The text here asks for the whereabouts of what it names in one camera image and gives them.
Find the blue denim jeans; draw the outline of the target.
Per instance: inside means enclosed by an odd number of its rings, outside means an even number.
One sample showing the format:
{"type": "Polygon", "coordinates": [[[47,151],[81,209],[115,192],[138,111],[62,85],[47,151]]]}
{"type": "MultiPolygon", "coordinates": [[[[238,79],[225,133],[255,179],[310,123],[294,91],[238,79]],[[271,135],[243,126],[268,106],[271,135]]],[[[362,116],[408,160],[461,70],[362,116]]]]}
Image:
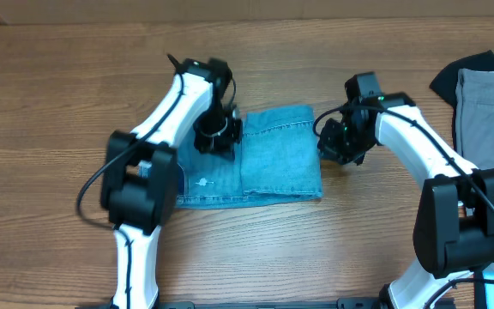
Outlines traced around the blue denim jeans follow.
{"type": "Polygon", "coordinates": [[[310,106],[249,113],[230,161],[202,154],[189,130],[178,149],[179,209],[234,209],[323,197],[310,106]]]}

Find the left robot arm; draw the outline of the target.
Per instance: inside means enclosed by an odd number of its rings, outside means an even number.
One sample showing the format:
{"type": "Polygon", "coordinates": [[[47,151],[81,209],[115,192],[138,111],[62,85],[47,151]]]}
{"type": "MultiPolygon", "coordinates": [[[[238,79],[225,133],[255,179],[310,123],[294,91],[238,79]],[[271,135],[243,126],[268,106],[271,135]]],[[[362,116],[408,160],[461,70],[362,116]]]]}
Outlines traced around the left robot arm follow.
{"type": "Polygon", "coordinates": [[[201,154],[234,156],[241,120],[222,99],[233,83],[228,63],[171,60],[173,83],[156,109],[131,132],[114,131],[106,146],[100,202],[117,243],[117,289],[111,308],[159,304],[160,232],[179,188],[178,149],[190,131],[201,154]]]}

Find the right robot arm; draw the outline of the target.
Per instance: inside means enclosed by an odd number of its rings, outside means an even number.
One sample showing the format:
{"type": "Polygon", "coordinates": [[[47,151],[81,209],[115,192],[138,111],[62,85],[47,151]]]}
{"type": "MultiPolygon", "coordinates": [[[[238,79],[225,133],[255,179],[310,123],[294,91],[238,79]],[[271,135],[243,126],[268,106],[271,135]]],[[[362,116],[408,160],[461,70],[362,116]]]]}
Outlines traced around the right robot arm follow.
{"type": "Polygon", "coordinates": [[[324,160],[360,165],[375,146],[392,151],[421,196],[413,229],[416,258],[376,298],[340,298],[339,308],[452,308],[444,295],[494,263],[494,169],[459,156],[405,93],[385,94],[373,72],[345,83],[341,119],[322,114],[316,132],[324,160]]]}

